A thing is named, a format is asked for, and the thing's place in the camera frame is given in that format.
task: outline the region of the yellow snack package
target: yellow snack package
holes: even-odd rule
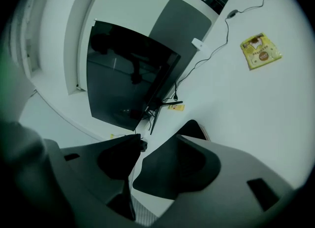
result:
[[[276,46],[264,33],[254,35],[241,44],[250,70],[261,67],[282,57]]]

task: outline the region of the white desk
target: white desk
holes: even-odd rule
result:
[[[205,43],[212,50],[225,43],[227,14],[257,6],[262,0],[229,0]],[[142,159],[168,140],[188,120],[203,125],[213,142],[244,150],[272,168],[293,188],[300,187],[314,164],[315,38],[295,0],[265,0],[262,8],[228,20],[229,43],[180,84],[183,112],[163,108]],[[240,43],[264,32],[283,58],[249,71]],[[203,59],[195,55],[185,73]],[[160,216],[171,200],[131,193]]]

